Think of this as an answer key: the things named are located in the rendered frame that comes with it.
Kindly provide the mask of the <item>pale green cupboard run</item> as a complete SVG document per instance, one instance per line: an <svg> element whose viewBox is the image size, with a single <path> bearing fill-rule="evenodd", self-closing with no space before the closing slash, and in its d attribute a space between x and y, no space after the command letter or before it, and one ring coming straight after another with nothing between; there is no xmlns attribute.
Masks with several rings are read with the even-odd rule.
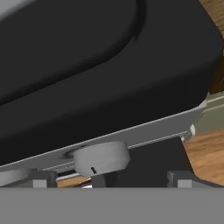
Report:
<svg viewBox="0 0 224 224"><path fill-rule="evenodd" d="M196 134L205 134L224 129L224 92L209 94L207 106L195 123Z"/></svg>

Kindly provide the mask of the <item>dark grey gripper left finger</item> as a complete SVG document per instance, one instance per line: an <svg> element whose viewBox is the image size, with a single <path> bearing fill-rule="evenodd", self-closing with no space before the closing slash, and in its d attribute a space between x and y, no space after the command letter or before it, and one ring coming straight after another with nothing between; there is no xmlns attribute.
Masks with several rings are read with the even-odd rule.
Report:
<svg viewBox="0 0 224 224"><path fill-rule="evenodd" d="M2 187L51 188L57 187L55 171L22 169L2 172Z"/></svg>

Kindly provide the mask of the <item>grey round stove knob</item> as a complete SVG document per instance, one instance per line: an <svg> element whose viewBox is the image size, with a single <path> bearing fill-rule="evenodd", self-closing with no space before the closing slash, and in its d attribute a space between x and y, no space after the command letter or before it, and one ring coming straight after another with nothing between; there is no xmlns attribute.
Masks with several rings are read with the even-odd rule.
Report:
<svg viewBox="0 0 224 224"><path fill-rule="evenodd" d="M83 177L93 177L126 168L130 153L125 142L91 145L73 153L73 165Z"/></svg>

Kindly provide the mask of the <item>black stove with silver front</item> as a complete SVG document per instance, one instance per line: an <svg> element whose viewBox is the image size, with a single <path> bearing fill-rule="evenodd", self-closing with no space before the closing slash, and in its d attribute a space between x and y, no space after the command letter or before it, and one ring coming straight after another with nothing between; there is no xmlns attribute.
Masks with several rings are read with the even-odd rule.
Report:
<svg viewBox="0 0 224 224"><path fill-rule="evenodd" d="M20 0L0 14L0 172L182 136L221 56L200 0Z"/></svg>

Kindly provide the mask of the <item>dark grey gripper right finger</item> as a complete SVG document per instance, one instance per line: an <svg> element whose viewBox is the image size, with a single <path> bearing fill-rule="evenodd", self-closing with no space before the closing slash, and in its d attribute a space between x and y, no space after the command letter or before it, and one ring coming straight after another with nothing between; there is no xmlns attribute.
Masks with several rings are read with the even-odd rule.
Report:
<svg viewBox="0 0 224 224"><path fill-rule="evenodd" d="M224 188L224 185L198 178L190 171L168 171L167 179L167 186L172 188Z"/></svg>

